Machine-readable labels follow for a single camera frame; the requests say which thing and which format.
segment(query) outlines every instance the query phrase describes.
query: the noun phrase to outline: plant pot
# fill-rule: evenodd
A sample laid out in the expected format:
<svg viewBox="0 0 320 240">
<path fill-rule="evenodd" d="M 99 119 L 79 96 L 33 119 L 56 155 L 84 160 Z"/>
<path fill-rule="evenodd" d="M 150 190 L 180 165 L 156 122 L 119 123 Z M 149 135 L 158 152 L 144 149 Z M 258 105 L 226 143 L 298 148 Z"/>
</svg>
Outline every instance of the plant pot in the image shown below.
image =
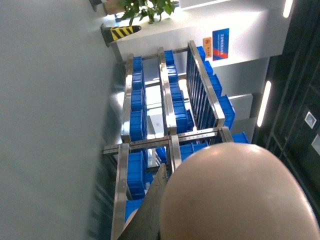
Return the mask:
<svg viewBox="0 0 320 240">
<path fill-rule="evenodd" d="M 123 13 L 125 9 L 118 6 L 119 0 L 108 0 L 103 4 L 104 11 L 107 15 Z"/>
</svg>

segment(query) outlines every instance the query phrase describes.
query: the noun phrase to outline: orange warning sign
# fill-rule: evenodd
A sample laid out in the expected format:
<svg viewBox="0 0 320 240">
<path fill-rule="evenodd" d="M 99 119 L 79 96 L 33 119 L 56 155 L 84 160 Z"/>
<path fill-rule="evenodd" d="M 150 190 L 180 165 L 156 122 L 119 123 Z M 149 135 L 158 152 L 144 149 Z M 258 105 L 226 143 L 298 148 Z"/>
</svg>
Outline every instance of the orange warning sign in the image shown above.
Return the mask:
<svg viewBox="0 0 320 240">
<path fill-rule="evenodd" d="M 212 57 L 212 37 L 205 37 L 203 39 L 203 49 L 205 52 L 205 58 Z"/>
</svg>

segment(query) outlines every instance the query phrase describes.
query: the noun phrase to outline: metal shelf frame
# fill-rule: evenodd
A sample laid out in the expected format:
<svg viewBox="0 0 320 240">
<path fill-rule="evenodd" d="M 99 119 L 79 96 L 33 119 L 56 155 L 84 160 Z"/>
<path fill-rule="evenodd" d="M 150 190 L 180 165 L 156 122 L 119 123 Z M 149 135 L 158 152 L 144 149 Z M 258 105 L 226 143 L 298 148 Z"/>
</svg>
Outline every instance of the metal shelf frame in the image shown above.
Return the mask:
<svg viewBox="0 0 320 240">
<path fill-rule="evenodd" d="M 191 80 L 188 79 L 189 73 L 184 73 L 179 75 L 179 79 L 186 78 L 187 89 L 189 94 L 189 99 L 191 103 L 192 112 L 194 115 L 195 123 L 198 129 L 206 129 L 215 127 L 222 127 L 225 123 L 225 115 L 220 106 L 218 97 L 214 91 L 214 88 L 210 82 L 209 76 L 205 69 L 204 63 L 201 60 L 200 54 L 196 47 L 196 44 L 193 40 L 188 42 L 188 46 L 185 48 L 179 48 L 173 50 L 176 53 L 191 52 L 192 58 L 188 61 L 194 61 L 195 68 L 194 71 L 197 71 L 201 82 L 191 84 Z M 124 101 L 123 101 L 123 116 L 121 123 L 121 139 L 123 143 L 130 143 L 130 115 L 131 115 L 131 95 L 132 95 L 132 80 L 133 80 L 133 54 L 129 54 L 126 63 L 126 76 L 125 76 L 125 89 L 124 89 Z M 176 135 L 177 134 L 177 122 L 173 107 L 173 100 L 170 90 L 170 83 L 168 77 L 168 69 L 165 59 L 165 52 L 163 47 L 159 47 L 157 54 L 152 54 L 148 56 L 143 56 L 142 60 L 149 60 L 158 58 L 159 64 L 159 81 L 152 81 L 150 84 L 146 83 L 146 88 L 160 85 L 161 93 L 161 107 L 162 107 L 162 118 L 163 118 L 163 128 L 164 135 Z M 197 89 L 201 84 L 204 88 L 206 94 L 199 96 Z M 200 103 L 207 101 L 209 106 L 201 106 Z M 209 112 L 211 108 L 213 115 L 208 117 L 207 123 L 205 123 L 204 115 Z"/>
<path fill-rule="evenodd" d="M 163 47 L 159 47 L 157 54 L 143 56 L 142 60 L 158 59 L 159 64 L 159 80 L 146 83 L 146 88 L 160 85 L 161 91 L 161 107 L 164 137 L 158 137 L 153 139 L 145 139 L 139 141 L 131 141 L 130 137 L 130 117 L 131 117 L 131 98 L 132 98 L 132 81 L 133 81 L 133 54 L 129 54 L 126 64 L 125 74 L 125 88 L 124 88 L 124 100 L 123 100 L 123 113 L 121 122 L 121 144 L 109 145 L 102 150 L 103 155 L 115 156 L 118 155 L 117 171 L 116 171 L 116 185 L 115 196 L 112 216 L 112 228 L 111 228 L 111 240 L 117 240 L 124 230 L 125 225 L 125 212 L 126 201 L 132 199 L 127 185 L 128 175 L 128 159 L 129 153 L 136 150 L 145 150 L 151 148 L 166 147 L 168 172 L 169 176 L 182 163 L 180 153 L 180 143 L 191 143 L 195 141 L 209 140 L 210 144 L 214 142 L 233 142 L 232 135 L 228 127 L 223 126 L 225 122 L 225 116 L 222 108 L 219 104 L 216 93 L 210 82 L 207 71 L 200 58 L 199 52 L 194 41 L 190 41 L 185 48 L 179 48 L 173 50 L 176 53 L 182 53 L 190 51 L 192 53 L 192 61 L 194 61 L 196 69 L 201 79 L 206 93 L 206 98 L 209 101 L 210 108 L 214 113 L 212 116 L 213 127 L 207 129 L 201 129 L 197 131 L 191 131 L 186 133 L 177 134 L 177 122 L 173 107 L 173 100 L 170 90 L 168 69 L 165 59 L 165 52 Z M 179 79 L 187 79 L 188 73 L 180 74 Z M 191 99 L 191 92 L 188 87 L 189 99 Z M 194 113 L 200 113 L 198 109 L 193 108 Z"/>
<path fill-rule="evenodd" d="M 161 138 L 106 146 L 103 149 L 103 155 L 118 155 L 111 240 L 117 240 L 125 226 L 126 200 L 128 199 L 128 196 L 129 198 L 131 196 L 128 192 L 127 185 L 128 157 L 130 151 L 167 147 L 168 171 L 170 176 L 182 163 L 180 143 L 214 139 L 221 139 L 222 142 L 233 142 L 228 127 L 223 126 L 180 133 L 178 135 L 167 135 Z"/>
<path fill-rule="evenodd" d="M 164 135 L 177 134 L 177 122 L 170 90 L 168 69 L 163 47 L 158 49 L 159 76 L 161 88 L 162 116 Z"/>
<path fill-rule="evenodd" d="M 121 139 L 123 143 L 130 143 L 130 116 L 131 116 L 131 95 L 132 95 L 132 80 L 133 80 L 133 61 L 134 55 L 129 54 L 127 58 L 127 68 L 125 73 L 124 100 L 122 108 L 122 123 L 121 123 Z"/>
<path fill-rule="evenodd" d="M 187 66 L 194 63 L 194 69 L 188 69 L 186 73 L 187 89 L 190 98 L 190 103 L 193 111 L 193 115 L 196 120 L 198 129 L 205 129 L 211 127 L 208 124 L 213 123 L 213 127 L 222 127 L 225 123 L 225 115 L 220 106 L 218 97 L 211 84 L 205 65 L 200 57 L 196 44 L 193 40 L 188 43 L 188 51 L 191 56 L 188 56 Z M 189 79 L 191 76 L 200 78 L 199 82 Z M 200 88 L 202 85 L 206 94 L 200 95 Z M 208 102 L 208 105 L 201 104 L 202 102 Z M 204 121 L 205 114 L 208 114 L 209 108 L 212 109 L 213 115 L 209 115 L 207 121 Z"/>
</svg>

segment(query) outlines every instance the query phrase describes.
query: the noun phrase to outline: sign with text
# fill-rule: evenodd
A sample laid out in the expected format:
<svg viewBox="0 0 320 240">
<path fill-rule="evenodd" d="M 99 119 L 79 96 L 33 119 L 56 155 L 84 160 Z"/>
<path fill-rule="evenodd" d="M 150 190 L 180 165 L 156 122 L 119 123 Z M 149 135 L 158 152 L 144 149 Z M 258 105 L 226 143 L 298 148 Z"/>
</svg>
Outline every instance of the sign with text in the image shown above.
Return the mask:
<svg viewBox="0 0 320 240">
<path fill-rule="evenodd" d="M 203 39 L 203 49 L 205 52 L 205 58 L 212 57 L 212 37 L 205 37 Z"/>
<path fill-rule="evenodd" d="M 229 54 L 229 28 L 212 32 L 213 61 L 227 59 Z"/>
</svg>

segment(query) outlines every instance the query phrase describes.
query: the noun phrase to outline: blue plastic bin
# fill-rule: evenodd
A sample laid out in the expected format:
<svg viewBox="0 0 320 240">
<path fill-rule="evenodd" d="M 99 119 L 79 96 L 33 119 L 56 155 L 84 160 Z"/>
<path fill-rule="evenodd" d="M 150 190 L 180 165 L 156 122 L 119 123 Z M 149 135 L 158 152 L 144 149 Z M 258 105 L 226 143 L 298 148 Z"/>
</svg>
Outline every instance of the blue plastic bin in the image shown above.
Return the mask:
<svg viewBox="0 0 320 240">
<path fill-rule="evenodd" d="M 141 152 L 129 154 L 127 184 L 134 200 L 141 199 L 145 195 L 146 171 L 143 161 Z"/>
<path fill-rule="evenodd" d="M 180 153 L 181 153 L 181 160 L 182 162 L 186 160 L 191 154 L 205 148 L 208 146 L 208 143 L 201 143 L 201 144 L 196 144 L 196 143 L 191 143 L 188 145 L 183 145 L 180 146 Z"/>
<path fill-rule="evenodd" d="M 146 104 L 142 89 L 131 92 L 131 111 L 141 111 Z"/>
<path fill-rule="evenodd" d="M 205 70 L 206 72 L 208 73 L 208 76 L 212 76 L 214 74 L 214 70 L 213 68 L 211 67 L 211 64 L 209 61 L 204 61 L 204 67 L 205 67 Z"/>
<path fill-rule="evenodd" d="M 194 121 L 192 119 L 191 111 L 187 110 L 186 111 L 186 118 L 187 118 L 187 131 L 192 131 L 194 129 Z"/>
<path fill-rule="evenodd" d="M 215 94 L 217 97 L 220 97 L 221 96 L 221 93 L 222 93 L 222 85 L 219 81 L 219 78 L 217 76 L 217 74 L 214 74 L 212 76 L 209 76 L 209 79 L 210 79 L 210 82 L 213 86 L 213 89 L 215 91 Z"/>
<path fill-rule="evenodd" d="M 180 153 L 181 153 L 181 160 L 182 162 L 186 160 L 187 157 L 189 157 L 191 154 L 194 153 L 194 150 L 192 148 L 191 144 L 180 146 Z"/>
<path fill-rule="evenodd" d="M 235 109 L 227 95 L 218 96 L 218 100 L 225 117 L 224 125 L 231 129 L 236 117 Z"/>
<path fill-rule="evenodd" d="M 187 111 L 184 101 L 174 101 L 173 110 L 176 121 L 176 132 L 177 134 L 185 133 L 187 131 Z"/>
<path fill-rule="evenodd" d="M 144 169 L 144 157 L 142 151 L 129 153 L 127 183 L 130 189 L 145 189 L 146 170 Z"/>
<path fill-rule="evenodd" d="M 184 100 L 184 94 L 180 90 L 179 83 L 177 82 L 170 83 L 170 92 L 171 92 L 171 97 L 173 102 Z"/>
<path fill-rule="evenodd" d="M 208 147 L 208 142 L 194 144 L 192 143 L 193 153 L 198 152 L 199 150 Z"/>
<path fill-rule="evenodd" d="M 161 159 L 162 164 L 167 164 L 167 154 L 164 146 L 155 149 L 156 154 Z"/>
<path fill-rule="evenodd" d="M 166 65 L 174 65 L 174 52 L 172 50 L 164 51 L 165 63 Z"/>
<path fill-rule="evenodd" d="M 146 138 L 146 119 L 142 110 L 132 111 L 130 116 L 131 141 L 139 141 Z"/>
<path fill-rule="evenodd" d="M 198 49 L 201 60 L 204 62 L 206 60 L 206 53 L 204 48 L 202 46 L 197 46 L 196 48 Z"/>
<path fill-rule="evenodd" d="M 146 85 L 141 71 L 133 73 L 132 75 L 132 90 L 145 90 Z"/>
<path fill-rule="evenodd" d="M 133 58 L 133 72 L 140 72 L 142 70 L 142 57 L 135 56 Z"/>
<path fill-rule="evenodd" d="M 244 131 L 242 133 L 232 134 L 232 138 L 235 143 L 250 144 L 250 141 Z"/>
<path fill-rule="evenodd" d="M 152 176 L 152 173 L 151 172 L 147 172 L 146 181 L 151 185 L 153 180 L 154 180 L 154 177 Z"/>
<path fill-rule="evenodd" d="M 176 65 L 167 65 L 166 68 L 168 70 L 169 83 L 177 83 L 179 78 Z"/>
<path fill-rule="evenodd" d="M 129 218 L 129 216 L 133 213 L 134 210 L 140 208 L 143 199 L 138 200 L 127 200 L 125 203 L 125 221 Z"/>
</svg>

